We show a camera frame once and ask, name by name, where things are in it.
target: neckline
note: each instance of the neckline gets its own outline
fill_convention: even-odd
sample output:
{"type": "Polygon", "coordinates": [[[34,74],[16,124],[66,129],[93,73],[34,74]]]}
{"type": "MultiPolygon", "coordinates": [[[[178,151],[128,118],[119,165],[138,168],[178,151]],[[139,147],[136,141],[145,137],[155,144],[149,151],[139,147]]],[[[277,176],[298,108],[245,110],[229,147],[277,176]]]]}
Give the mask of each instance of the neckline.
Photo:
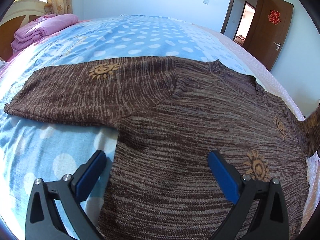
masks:
{"type": "Polygon", "coordinates": [[[212,74],[217,75],[223,81],[223,83],[225,83],[236,93],[240,94],[252,103],[255,103],[259,106],[264,106],[267,103],[266,92],[264,88],[257,82],[254,76],[240,74],[232,69],[229,69],[225,65],[223,65],[218,59],[214,62],[208,62],[208,65],[210,72],[212,74]],[[230,77],[251,84],[255,88],[256,93],[251,94],[245,91],[241,86],[238,86],[236,82],[231,82],[230,77]]]}

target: blue polka dot bed sheet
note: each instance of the blue polka dot bed sheet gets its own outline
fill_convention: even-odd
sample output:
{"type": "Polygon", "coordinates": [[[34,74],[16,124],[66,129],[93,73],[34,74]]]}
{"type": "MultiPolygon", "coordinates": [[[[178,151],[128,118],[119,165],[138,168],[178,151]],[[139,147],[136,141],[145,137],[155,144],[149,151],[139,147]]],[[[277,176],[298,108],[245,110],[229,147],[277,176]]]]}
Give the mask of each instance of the blue polka dot bed sheet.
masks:
{"type": "MultiPolygon", "coordinates": [[[[99,149],[106,153],[108,164],[88,200],[81,203],[97,224],[118,133],[106,127],[48,124],[10,116],[4,113],[4,104],[10,103],[33,71],[43,67],[135,56],[177,56],[204,62],[219,59],[230,69],[253,75],[216,37],[167,17],[122,15],[79,22],[26,48],[0,76],[0,215],[19,240],[25,239],[34,180],[54,181],[73,174],[99,149]]],[[[57,206],[68,233],[77,238],[59,202],[57,206]]]]}

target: folded pink blanket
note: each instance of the folded pink blanket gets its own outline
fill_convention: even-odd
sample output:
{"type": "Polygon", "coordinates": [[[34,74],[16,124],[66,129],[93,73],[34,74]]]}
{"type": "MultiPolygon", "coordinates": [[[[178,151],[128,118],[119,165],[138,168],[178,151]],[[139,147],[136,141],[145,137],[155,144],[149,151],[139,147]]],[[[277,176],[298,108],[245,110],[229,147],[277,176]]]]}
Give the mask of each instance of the folded pink blanket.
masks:
{"type": "Polygon", "coordinates": [[[19,50],[25,49],[35,41],[39,41],[43,37],[59,32],[77,22],[78,17],[76,15],[63,14],[44,20],[41,19],[35,25],[34,23],[30,24],[26,28],[25,25],[15,32],[15,39],[11,43],[13,52],[16,53],[19,50]]]}

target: red chinese character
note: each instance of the red chinese character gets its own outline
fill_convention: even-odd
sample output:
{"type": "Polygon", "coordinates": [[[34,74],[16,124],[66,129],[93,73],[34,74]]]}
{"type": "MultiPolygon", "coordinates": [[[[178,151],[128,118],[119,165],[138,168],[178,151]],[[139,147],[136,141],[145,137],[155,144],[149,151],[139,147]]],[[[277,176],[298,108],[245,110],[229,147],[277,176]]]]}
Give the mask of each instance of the red chinese character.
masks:
{"type": "Polygon", "coordinates": [[[271,13],[268,15],[269,18],[269,22],[277,25],[278,23],[281,22],[281,20],[279,19],[280,17],[280,13],[278,11],[272,10],[270,11],[271,13]]]}

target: brown knitted sweater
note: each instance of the brown knitted sweater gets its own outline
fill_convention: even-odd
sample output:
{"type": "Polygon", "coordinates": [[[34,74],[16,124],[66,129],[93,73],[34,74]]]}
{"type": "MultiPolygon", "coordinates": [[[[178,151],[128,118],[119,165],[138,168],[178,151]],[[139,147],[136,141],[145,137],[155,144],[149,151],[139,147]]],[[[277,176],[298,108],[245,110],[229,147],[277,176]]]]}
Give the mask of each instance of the brown knitted sweater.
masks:
{"type": "Polygon", "coordinates": [[[319,113],[297,121],[254,77],[219,61],[133,57],[47,67],[4,110],[119,130],[98,226],[106,239],[209,239],[231,208],[208,167],[216,149],[241,174],[280,179],[290,236],[299,233],[319,113]]]}

